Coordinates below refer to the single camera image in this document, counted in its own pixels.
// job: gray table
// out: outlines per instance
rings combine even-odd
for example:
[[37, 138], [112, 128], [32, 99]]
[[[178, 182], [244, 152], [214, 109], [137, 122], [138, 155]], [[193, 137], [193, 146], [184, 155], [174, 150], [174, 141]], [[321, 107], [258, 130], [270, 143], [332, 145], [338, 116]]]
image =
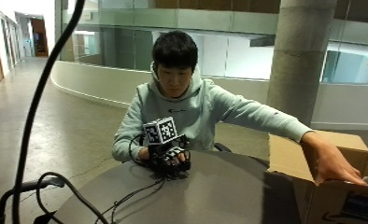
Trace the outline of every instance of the gray table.
[[[117, 223], [300, 223], [289, 180], [266, 173], [257, 160], [233, 153], [193, 151], [192, 165], [186, 178], [165, 182], [156, 193], [156, 187], [146, 189], [120, 206]], [[126, 162], [97, 176], [80, 193], [102, 212], [154, 180], [149, 170]], [[62, 223], [96, 220], [74, 196], [56, 217]]]

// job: black hair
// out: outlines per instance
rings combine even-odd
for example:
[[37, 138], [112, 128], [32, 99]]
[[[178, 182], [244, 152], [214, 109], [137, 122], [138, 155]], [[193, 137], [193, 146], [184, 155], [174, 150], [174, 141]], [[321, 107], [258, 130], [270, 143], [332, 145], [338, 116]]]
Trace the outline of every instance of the black hair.
[[181, 31], [162, 34], [152, 49], [154, 66], [190, 67], [194, 70], [197, 63], [197, 47], [193, 39]]

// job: floor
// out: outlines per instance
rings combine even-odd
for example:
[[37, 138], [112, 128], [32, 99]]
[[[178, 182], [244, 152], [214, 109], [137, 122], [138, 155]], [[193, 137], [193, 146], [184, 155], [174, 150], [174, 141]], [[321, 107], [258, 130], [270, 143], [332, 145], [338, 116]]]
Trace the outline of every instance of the floor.
[[[29, 102], [46, 59], [25, 58], [0, 84], [0, 197], [12, 188]], [[44, 172], [64, 175], [80, 188], [94, 176], [120, 165], [110, 157], [113, 134], [125, 110], [86, 101], [46, 83], [37, 109], [28, 147], [25, 181]], [[360, 135], [368, 146], [368, 131]], [[268, 158], [266, 134], [228, 124], [217, 124], [216, 142], [233, 152]], [[72, 195], [68, 188], [42, 190], [49, 210], [56, 210]], [[21, 195], [21, 223], [42, 214], [33, 192]]]

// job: glass railing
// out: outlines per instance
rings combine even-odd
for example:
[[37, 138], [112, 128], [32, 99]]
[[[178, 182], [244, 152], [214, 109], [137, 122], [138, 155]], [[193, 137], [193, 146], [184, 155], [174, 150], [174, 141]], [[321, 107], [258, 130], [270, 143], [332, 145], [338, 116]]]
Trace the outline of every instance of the glass railing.
[[[266, 80], [278, 7], [272, 0], [86, 0], [61, 60], [149, 70], [157, 37], [180, 29], [197, 45], [202, 76]], [[338, 1], [334, 18], [321, 82], [368, 84], [368, 0]]]

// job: cardboard box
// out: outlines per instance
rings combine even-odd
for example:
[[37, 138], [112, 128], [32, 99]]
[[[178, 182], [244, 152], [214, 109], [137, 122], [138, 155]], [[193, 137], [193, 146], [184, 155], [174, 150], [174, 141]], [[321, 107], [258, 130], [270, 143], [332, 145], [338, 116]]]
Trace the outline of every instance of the cardboard box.
[[[320, 132], [362, 176], [368, 176], [368, 147], [358, 136]], [[368, 187], [330, 180], [316, 186], [317, 157], [308, 149], [274, 135], [269, 136], [269, 171], [292, 176], [302, 224], [368, 223]]]

